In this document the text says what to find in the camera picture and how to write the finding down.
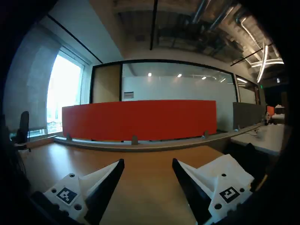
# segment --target orange divider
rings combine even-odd
[[[217,130],[216,101],[147,100],[63,107],[63,134],[93,140],[168,140]]]
[[[274,111],[274,107],[272,106],[267,106],[267,112],[269,113],[270,116],[273,116],[275,111]]]

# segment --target ceiling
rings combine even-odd
[[[153,3],[154,0],[113,0],[113,12],[127,41],[150,45]],[[153,48],[191,51],[230,64],[264,45],[270,45],[268,60],[280,58],[256,19],[232,0],[158,0],[153,42]],[[248,57],[249,68],[262,57],[262,50]],[[254,77],[259,70],[260,67],[251,70]]]

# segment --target wooden desk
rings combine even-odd
[[[232,137],[230,140],[233,143],[246,146],[248,143],[253,144],[255,149],[265,152],[270,155],[277,156],[282,149],[285,130],[289,130],[288,126],[283,124],[261,126],[258,128],[261,136],[255,135],[254,131],[249,131],[241,135]]]
[[[100,224],[191,225],[196,220],[172,169],[172,159],[198,168],[221,155],[208,146],[130,153],[52,143],[33,148],[24,163],[32,191],[44,192],[70,172],[84,176],[123,158],[125,169]]]

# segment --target glass partition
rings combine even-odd
[[[233,130],[233,76],[200,66],[143,62],[123,64],[122,101],[213,100],[218,132]]]
[[[237,76],[237,85],[241,102],[260,105],[260,95],[256,84]]]

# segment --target office chair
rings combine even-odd
[[[31,152],[31,149],[27,148],[26,144],[24,144],[27,142],[28,132],[29,132],[29,112],[24,111],[21,114],[20,126],[16,132],[16,136],[11,137],[12,142],[15,144],[18,150],[29,149],[29,151]]]

